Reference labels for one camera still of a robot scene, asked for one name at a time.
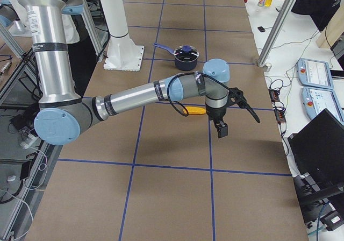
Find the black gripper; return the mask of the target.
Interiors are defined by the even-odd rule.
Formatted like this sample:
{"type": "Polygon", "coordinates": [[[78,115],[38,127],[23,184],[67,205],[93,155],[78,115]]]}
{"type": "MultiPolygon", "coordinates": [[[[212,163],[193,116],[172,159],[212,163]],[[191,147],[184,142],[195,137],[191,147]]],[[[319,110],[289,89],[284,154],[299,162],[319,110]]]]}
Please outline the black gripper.
{"type": "Polygon", "coordinates": [[[228,136],[228,125],[223,120],[226,114],[226,107],[213,108],[207,105],[206,114],[208,115],[208,119],[214,122],[218,138],[228,136]]]}

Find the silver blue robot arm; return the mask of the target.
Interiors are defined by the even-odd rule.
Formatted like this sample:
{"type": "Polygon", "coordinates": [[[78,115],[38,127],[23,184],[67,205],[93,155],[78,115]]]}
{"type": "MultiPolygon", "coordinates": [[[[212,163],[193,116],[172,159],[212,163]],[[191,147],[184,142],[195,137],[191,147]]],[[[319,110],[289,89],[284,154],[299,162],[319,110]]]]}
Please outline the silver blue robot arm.
{"type": "Polygon", "coordinates": [[[65,145],[110,116],[157,101],[175,105],[195,96],[205,97],[206,113],[218,137],[227,136],[223,117],[230,105],[230,68],[225,61],[212,59],[202,72],[180,73],[117,94],[86,99],[74,90],[62,20],[63,9],[81,0],[17,1],[27,12],[41,81],[42,98],[34,128],[44,141],[65,145]]]}

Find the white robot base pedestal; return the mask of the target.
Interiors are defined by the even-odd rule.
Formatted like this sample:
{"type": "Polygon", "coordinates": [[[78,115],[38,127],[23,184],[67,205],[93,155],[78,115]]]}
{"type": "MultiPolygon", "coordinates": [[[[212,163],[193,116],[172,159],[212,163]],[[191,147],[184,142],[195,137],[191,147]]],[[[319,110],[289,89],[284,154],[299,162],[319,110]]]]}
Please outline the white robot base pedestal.
{"type": "Polygon", "coordinates": [[[100,0],[110,40],[104,68],[107,70],[139,71],[144,47],[131,39],[123,0],[100,0]]]}

